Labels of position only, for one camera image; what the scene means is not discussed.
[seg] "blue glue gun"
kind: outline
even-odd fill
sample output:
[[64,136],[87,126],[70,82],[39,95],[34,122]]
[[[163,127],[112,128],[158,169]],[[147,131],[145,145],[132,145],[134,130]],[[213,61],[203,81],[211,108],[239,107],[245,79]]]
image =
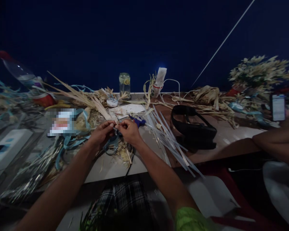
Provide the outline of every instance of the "blue glue gun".
[[129,117],[131,118],[131,120],[133,120],[136,124],[137,124],[137,127],[139,128],[140,126],[143,126],[145,124],[145,120],[144,119],[141,119],[139,116],[131,116],[131,114],[129,114]]

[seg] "water bottle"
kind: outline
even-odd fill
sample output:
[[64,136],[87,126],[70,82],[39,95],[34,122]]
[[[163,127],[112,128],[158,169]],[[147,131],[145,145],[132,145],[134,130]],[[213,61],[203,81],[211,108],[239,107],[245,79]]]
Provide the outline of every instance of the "water bottle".
[[126,93],[127,98],[124,100],[130,100],[131,97],[131,77],[129,76],[128,73],[120,73],[119,75],[119,89],[120,89],[120,96],[122,94]]
[[31,92],[37,91],[37,89],[33,88],[32,86],[44,88],[32,71],[27,69],[17,60],[13,59],[7,52],[0,51],[0,58],[8,71]]

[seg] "white box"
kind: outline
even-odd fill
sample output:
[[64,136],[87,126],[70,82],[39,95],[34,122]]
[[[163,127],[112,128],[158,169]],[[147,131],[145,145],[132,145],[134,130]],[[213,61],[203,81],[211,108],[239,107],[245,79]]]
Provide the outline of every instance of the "white box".
[[11,130],[0,141],[0,145],[4,145],[0,150],[0,175],[15,158],[32,134],[33,132],[28,129]]

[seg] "red bottle cap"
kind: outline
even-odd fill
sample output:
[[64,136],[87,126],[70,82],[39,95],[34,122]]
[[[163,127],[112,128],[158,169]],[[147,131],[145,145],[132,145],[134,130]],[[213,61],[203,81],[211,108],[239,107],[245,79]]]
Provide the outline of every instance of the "red bottle cap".
[[15,59],[13,59],[6,51],[0,51],[0,58],[12,63],[19,63]]

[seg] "glass jar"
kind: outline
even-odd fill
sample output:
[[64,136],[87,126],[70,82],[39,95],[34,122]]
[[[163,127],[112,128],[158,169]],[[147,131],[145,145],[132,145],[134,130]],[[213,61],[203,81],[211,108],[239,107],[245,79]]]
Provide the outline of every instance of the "glass jar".
[[130,100],[131,99],[131,77],[128,73],[120,73],[119,75],[119,89],[120,89],[120,96],[122,94],[126,93],[127,98],[124,100]]

